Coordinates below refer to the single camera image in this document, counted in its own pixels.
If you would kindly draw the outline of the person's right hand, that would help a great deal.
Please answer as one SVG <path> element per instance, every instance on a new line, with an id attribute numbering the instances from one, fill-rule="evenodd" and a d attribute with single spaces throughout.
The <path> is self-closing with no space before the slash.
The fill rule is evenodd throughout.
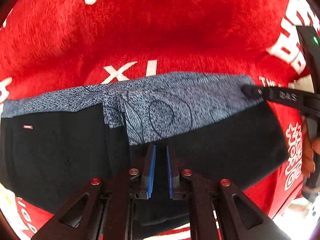
<path id="1" fill-rule="evenodd" d="M 310 140 L 308 133 L 308 125 L 306 122 L 306 117 L 302 116 L 302 167 L 301 172 L 306 178 L 310 178 L 310 175 L 315 172 L 316 164 L 313 160 L 314 154 L 320 154 L 320 140 L 316 138 Z"/>

